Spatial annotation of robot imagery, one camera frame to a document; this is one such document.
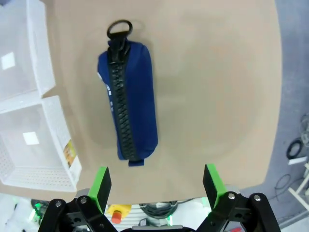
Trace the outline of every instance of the white plastic bin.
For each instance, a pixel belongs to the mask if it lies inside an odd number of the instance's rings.
[[[0,111],[0,180],[17,187],[76,191],[82,167],[58,96]]]
[[[55,86],[42,2],[4,5],[0,35],[0,101],[32,91],[40,97]]]

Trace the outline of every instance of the beige table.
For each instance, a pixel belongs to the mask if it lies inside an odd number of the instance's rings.
[[[45,0],[59,95],[90,187],[100,166],[112,177],[110,203],[205,195],[205,163],[226,184],[263,182],[281,95],[281,40],[273,0]],[[125,18],[150,49],[159,146],[145,166],[119,161],[109,101],[97,77],[106,29]],[[0,186],[37,199],[74,193]]]

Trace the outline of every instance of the black device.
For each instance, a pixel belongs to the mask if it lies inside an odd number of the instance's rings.
[[[203,185],[212,211],[196,232],[222,232],[230,221],[240,222],[246,232],[280,232],[275,215],[267,197],[262,193],[249,198],[226,191],[214,167],[205,165]],[[62,199],[50,201],[39,232],[72,232],[74,228],[87,225],[91,232],[117,232],[104,216],[111,190],[108,168],[100,170],[88,196],[75,198],[66,203]],[[125,232],[194,232],[183,226],[141,227],[134,226]]]

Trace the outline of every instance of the black ring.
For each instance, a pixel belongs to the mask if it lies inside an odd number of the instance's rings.
[[[291,153],[292,148],[293,148],[295,145],[297,145],[297,144],[299,145],[298,151],[296,151],[294,155],[291,155],[290,153]],[[303,149],[303,141],[301,140],[301,138],[296,138],[296,139],[294,139],[294,140],[290,143],[288,149],[286,150],[286,156],[287,156],[287,158],[288,158],[289,160],[295,159],[295,158],[299,155],[299,153],[301,152],[302,149]]]
[[[128,31],[123,31],[123,32],[127,32],[126,33],[126,36],[128,36],[129,34],[131,34],[132,30],[133,30],[133,25],[130,21],[128,20],[125,20],[125,19],[120,19],[120,20],[117,20],[116,22],[113,22],[107,29],[107,37],[111,39],[111,35],[113,33],[111,33],[111,29],[116,26],[117,24],[119,23],[127,23],[129,25],[129,30]]]

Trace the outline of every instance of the blue floor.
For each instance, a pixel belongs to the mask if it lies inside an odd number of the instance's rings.
[[[270,199],[278,223],[305,212],[305,208],[285,191],[290,185],[294,189],[304,173],[302,164],[289,166],[285,156],[289,143],[300,137],[300,118],[309,112],[309,1],[276,0],[282,42],[282,94],[277,135],[266,180],[263,184],[243,189],[243,195],[262,192]],[[285,175],[275,190],[279,179]]]

